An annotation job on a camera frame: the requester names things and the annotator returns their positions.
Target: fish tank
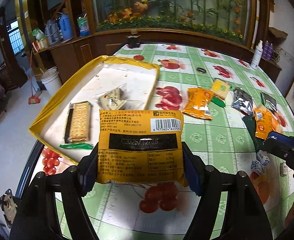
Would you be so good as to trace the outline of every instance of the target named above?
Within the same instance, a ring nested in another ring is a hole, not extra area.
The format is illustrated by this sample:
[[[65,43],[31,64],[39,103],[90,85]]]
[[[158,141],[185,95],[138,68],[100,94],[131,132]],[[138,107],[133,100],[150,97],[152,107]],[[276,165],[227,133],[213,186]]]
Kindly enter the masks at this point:
[[[96,31],[164,28],[245,44],[251,0],[93,0]]]

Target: yellow snack package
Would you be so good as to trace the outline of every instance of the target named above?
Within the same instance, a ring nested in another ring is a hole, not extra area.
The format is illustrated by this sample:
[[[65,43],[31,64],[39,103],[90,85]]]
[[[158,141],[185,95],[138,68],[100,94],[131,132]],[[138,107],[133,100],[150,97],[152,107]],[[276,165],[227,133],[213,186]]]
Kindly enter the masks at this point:
[[[226,99],[228,95],[228,91],[230,89],[230,85],[227,82],[223,82],[220,79],[216,79],[212,84],[210,91],[214,93],[214,95],[220,97],[222,100]]]
[[[266,140],[272,129],[272,115],[267,110],[254,109],[256,120],[255,137]]]
[[[98,174],[106,183],[186,186],[181,111],[99,110]]]
[[[188,103],[183,110],[184,114],[201,119],[213,119],[208,103],[214,96],[212,91],[204,88],[188,88]]]
[[[261,110],[261,111],[269,111],[269,109],[267,109],[264,105],[259,105],[257,107],[257,109]],[[273,114],[271,114],[271,123],[272,123],[272,130],[281,134],[284,134],[283,129],[281,127],[281,125],[279,124],[279,122],[277,121],[277,119],[274,117]]]

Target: broom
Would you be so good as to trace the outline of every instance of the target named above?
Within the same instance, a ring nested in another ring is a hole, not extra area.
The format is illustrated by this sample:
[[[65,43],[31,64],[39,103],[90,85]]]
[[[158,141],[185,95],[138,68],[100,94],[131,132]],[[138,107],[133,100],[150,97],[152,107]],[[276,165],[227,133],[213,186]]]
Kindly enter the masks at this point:
[[[34,92],[32,90],[32,80],[31,80],[31,78],[32,78],[32,68],[31,68],[32,54],[33,54],[33,51],[31,50],[31,54],[30,54],[30,77],[29,77],[30,84],[31,84],[31,97],[28,98],[28,104],[37,104],[37,103],[40,103],[40,98],[36,97],[36,95],[34,95]]]

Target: orange snack bag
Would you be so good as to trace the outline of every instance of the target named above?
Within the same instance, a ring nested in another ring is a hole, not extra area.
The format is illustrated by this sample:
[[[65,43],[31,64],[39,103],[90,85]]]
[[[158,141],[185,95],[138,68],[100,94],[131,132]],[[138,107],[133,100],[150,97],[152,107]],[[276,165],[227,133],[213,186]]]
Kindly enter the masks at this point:
[[[183,113],[196,118],[213,119],[208,108],[213,96],[213,92],[204,88],[188,88],[189,101]]]
[[[258,106],[257,109],[261,110],[261,111],[269,111],[270,112],[270,110],[267,109],[264,105]],[[277,119],[273,116],[273,114],[271,114],[271,123],[272,123],[272,130],[273,131],[284,134],[281,125],[279,124]]]
[[[272,115],[269,110],[254,109],[256,120],[255,137],[266,140],[268,134],[273,131]]]

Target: window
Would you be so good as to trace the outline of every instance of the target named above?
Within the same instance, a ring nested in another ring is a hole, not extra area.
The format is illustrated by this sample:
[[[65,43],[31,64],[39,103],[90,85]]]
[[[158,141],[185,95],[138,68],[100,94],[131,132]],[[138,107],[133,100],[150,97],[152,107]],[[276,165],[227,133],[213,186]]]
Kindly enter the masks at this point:
[[[8,31],[9,39],[11,42],[13,53],[17,54],[24,48],[19,32],[18,21],[15,21],[12,24],[10,24],[10,27],[11,28]]]

